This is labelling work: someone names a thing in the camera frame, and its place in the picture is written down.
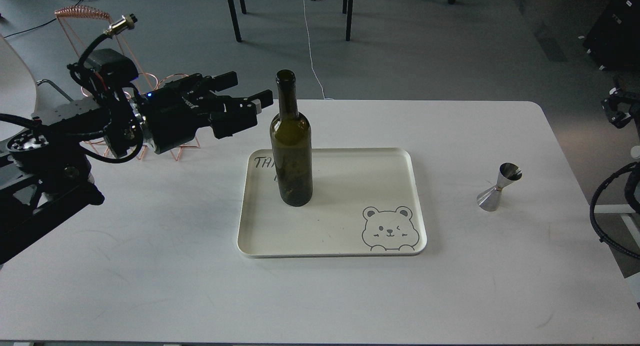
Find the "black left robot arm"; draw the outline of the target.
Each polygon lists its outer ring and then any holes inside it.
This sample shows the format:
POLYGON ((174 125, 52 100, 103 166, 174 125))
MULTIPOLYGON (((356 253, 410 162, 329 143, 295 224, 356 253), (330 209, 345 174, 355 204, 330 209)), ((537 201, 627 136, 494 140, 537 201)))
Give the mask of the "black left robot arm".
POLYGON ((114 49, 99 45, 137 18, 109 25, 68 64, 76 84, 89 92, 31 118, 3 113, 1 121, 21 130, 1 141, 1 262, 8 262, 89 205, 102 205, 90 159, 122 164, 144 147, 161 154, 189 143, 210 127, 215 138, 255 127, 274 103, 270 90, 249 97, 219 95, 237 86, 236 72, 186 75, 141 94, 138 68, 114 49))

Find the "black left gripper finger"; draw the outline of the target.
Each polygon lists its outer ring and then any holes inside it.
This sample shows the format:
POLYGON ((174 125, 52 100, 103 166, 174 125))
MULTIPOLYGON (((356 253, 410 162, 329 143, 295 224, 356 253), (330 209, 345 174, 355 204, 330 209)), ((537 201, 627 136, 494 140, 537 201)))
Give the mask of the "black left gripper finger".
POLYGON ((206 75, 202 79, 202 87, 211 92, 221 92, 238 86, 238 75, 236 71, 228 71, 220 75, 206 75))
POLYGON ((217 95, 210 112, 210 127, 217 139, 231 137, 258 125, 258 115, 274 104, 274 94, 264 90, 249 97, 217 95))

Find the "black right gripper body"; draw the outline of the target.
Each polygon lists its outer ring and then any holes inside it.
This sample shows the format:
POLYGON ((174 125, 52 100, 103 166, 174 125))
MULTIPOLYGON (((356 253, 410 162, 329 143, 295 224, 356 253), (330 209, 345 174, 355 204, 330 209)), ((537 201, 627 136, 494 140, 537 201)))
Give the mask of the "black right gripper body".
POLYGON ((636 129, 640 127, 640 94, 622 87, 614 87, 609 96, 601 101, 607 121, 617 129, 626 127, 631 121, 636 129))

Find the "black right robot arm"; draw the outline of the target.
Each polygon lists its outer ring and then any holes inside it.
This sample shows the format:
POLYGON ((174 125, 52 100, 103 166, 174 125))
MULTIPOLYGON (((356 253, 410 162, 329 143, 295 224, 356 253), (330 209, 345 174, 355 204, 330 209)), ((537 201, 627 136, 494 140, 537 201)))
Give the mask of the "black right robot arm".
MULTIPOLYGON (((623 90, 620 87, 611 88, 609 96, 601 101, 606 118, 616 128, 624 128, 634 122, 637 134, 640 134, 640 96, 638 92, 623 90)), ((639 146, 631 148, 631 157, 635 160, 630 166, 630 175, 624 186, 624 197, 635 213, 640 212, 639 203, 639 146)))

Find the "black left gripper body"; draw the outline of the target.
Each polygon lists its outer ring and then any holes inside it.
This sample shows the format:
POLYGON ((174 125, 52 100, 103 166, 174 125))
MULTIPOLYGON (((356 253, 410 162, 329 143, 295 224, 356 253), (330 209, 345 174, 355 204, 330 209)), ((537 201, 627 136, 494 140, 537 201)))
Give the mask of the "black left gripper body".
POLYGON ((135 115, 144 143, 162 154, 192 141, 198 129, 211 126, 212 108, 204 97, 214 91, 214 77, 191 74, 137 96, 135 115))

